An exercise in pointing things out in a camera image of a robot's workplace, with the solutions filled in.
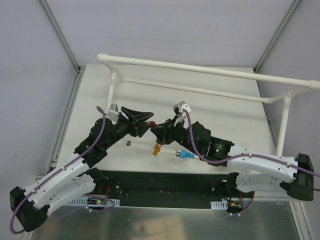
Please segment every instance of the blue plug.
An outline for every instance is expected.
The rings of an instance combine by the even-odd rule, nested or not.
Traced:
[[[185,158],[190,158],[190,159],[194,159],[195,158],[195,154],[190,152],[190,151],[186,151],[186,150],[177,150],[175,152],[175,156],[177,158],[181,158],[181,159],[185,159]]]

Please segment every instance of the white pvc pipe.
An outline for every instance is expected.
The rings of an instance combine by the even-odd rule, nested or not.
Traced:
[[[277,155],[277,156],[282,156],[282,153],[284,151],[284,144],[285,144],[285,137],[286,137],[286,130],[287,130],[289,108],[290,108],[291,100],[292,100],[292,98],[289,96],[284,96],[284,98],[283,98],[283,110],[282,110],[279,138],[278,138],[278,143],[276,146],[276,153],[275,153],[275,155]]]
[[[219,69],[206,66],[193,66],[186,64],[179,64],[173,62],[163,62],[163,61],[153,61],[145,59],[137,59],[130,57],[121,57],[121,56],[110,56],[107,54],[98,54],[97,58],[100,62],[107,64],[108,62],[124,63],[124,64],[133,64],[133,65],[143,65],[150,67],[158,67],[165,69],[175,69],[175,70],[184,70],[189,72],[196,73],[205,73],[205,74],[214,74],[220,76],[228,76],[241,79],[250,79],[264,82],[272,82],[279,84],[289,84],[296,85],[301,87],[309,87],[311,89],[320,89],[320,82],[314,80],[300,80],[294,78],[280,77],[280,76],[268,76],[256,73],[248,73],[242,71],[232,71],[226,69]]]
[[[310,89],[308,87],[300,87],[300,88],[297,88],[297,89],[293,89],[293,90],[290,90],[288,92],[284,92],[282,93],[281,95],[279,96],[273,96],[270,98],[270,104],[274,104],[275,102],[281,100],[281,99],[284,99],[285,96],[288,96],[288,97],[295,97],[299,94],[303,94],[303,93],[306,93],[306,92],[310,92],[310,91],[313,91],[314,89]]]
[[[117,80],[117,72],[111,72],[111,79],[109,84],[109,92],[108,92],[108,100],[106,103],[106,113],[108,112],[110,105],[112,104],[114,98],[114,91],[115,91],[115,83]]]
[[[143,85],[149,85],[149,86],[157,86],[157,87],[168,88],[168,89],[178,89],[178,90],[183,90],[188,92],[209,94],[209,95],[215,95],[215,96],[221,96],[221,97],[227,97],[227,98],[233,98],[233,99],[243,99],[243,100],[259,102],[259,103],[269,103],[270,101],[270,99],[267,97],[247,96],[247,95],[230,93],[230,92],[215,91],[215,90],[208,90],[208,89],[191,87],[191,86],[137,79],[129,76],[125,77],[124,82],[143,84]]]
[[[297,88],[297,89],[290,90],[288,92],[288,95],[293,98],[293,97],[295,97],[295,96],[297,96],[299,94],[303,94],[303,93],[311,92],[311,91],[313,91],[313,89],[310,89],[308,87],[300,87],[300,88]]]
[[[106,65],[110,69],[111,72],[114,72],[116,70],[116,67],[108,61],[104,62],[103,64]]]

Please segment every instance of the orange object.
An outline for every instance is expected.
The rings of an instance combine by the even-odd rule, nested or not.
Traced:
[[[161,151],[161,144],[157,143],[154,146],[153,155],[157,156],[160,151]]]

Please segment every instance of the white tabletop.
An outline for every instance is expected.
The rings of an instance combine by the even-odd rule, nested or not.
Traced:
[[[118,68],[125,75],[134,78],[260,96],[257,83],[253,80],[136,65],[118,65]],[[252,68],[225,69],[253,72]],[[88,136],[95,121],[102,117],[96,106],[107,110],[109,81],[110,71],[106,66],[86,66],[58,165]],[[118,104],[119,109],[124,106],[141,112],[153,112],[151,120],[158,124],[173,118],[173,105],[181,101],[190,105],[192,122],[199,121],[211,130],[212,136],[248,149],[275,153],[262,103],[128,82],[119,82],[115,86],[113,98],[113,103]],[[129,147],[125,145],[127,140],[132,142]],[[175,151],[183,149],[177,143],[162,146],[158,156],[154,156],[155,140],[156,137],[150,131],[142,138],[128,135],[108,149],[107,157],[96,167],[101,170],[167,173],[252,172],[239,168],[214,167],[196,159],[176,158]]]

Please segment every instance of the screw hole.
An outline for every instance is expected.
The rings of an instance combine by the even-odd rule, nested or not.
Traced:
[[[132,142],[131,142],[130,140],[125,141],[125,145],[126,145],[127,147],[130,147],[130,146],[131,146],[131,144],[132,144]]]

